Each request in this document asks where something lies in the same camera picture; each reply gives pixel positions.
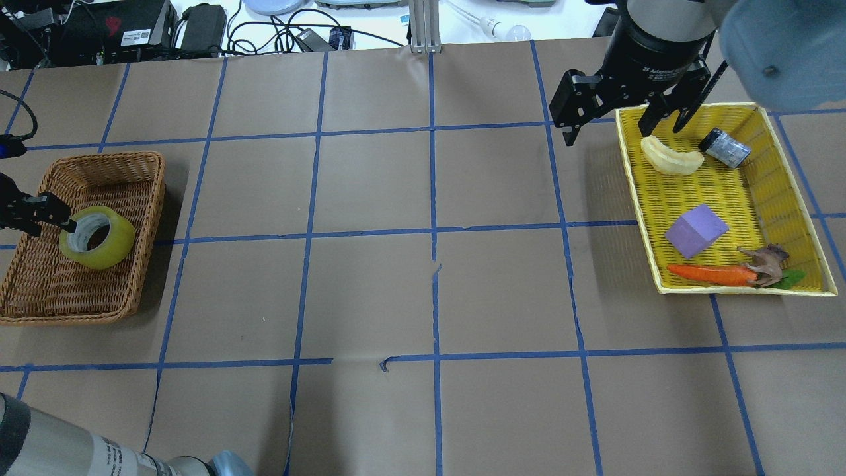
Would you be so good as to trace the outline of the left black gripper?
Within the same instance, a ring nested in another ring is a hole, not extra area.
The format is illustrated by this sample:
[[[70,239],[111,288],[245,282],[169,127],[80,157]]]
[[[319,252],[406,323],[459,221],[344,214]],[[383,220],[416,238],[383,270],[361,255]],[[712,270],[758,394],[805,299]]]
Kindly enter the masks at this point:
[[[52,192],[39,193],[36,208],[31,195],[21,192],[15,181],[1,174],[1,229],[14,229],[24,234],[40,237],[40,223],[54,225],[73,234],[77,223],[72,219],[71,208]]]

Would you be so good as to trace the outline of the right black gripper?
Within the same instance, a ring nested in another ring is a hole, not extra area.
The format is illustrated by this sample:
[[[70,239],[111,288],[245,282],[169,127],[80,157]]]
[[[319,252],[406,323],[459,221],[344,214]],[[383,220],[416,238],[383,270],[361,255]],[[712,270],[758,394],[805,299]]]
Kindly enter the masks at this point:
[[[706,64],[719,22],[714,13],[621,13],[600,69],[568,70],[550,100],[565,145],[573,147],[590,120],[641,104],[644,138],[673,112],[679,112],[674,127],[682,130],[728,67],[711,73]]]

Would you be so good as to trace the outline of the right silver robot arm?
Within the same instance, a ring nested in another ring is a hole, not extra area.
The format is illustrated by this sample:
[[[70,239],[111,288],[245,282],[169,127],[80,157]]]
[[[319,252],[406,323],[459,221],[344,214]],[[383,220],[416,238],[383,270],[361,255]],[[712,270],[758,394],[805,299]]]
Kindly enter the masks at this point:
[[[679,132],[726,69],[748,97],[794,111],[844,100],[843,1],[617,1],[619,19],[592,75],[568,70],[548,104],[573,145],[582,126],[618,108],[646,105],[649,136],[677,115]]]

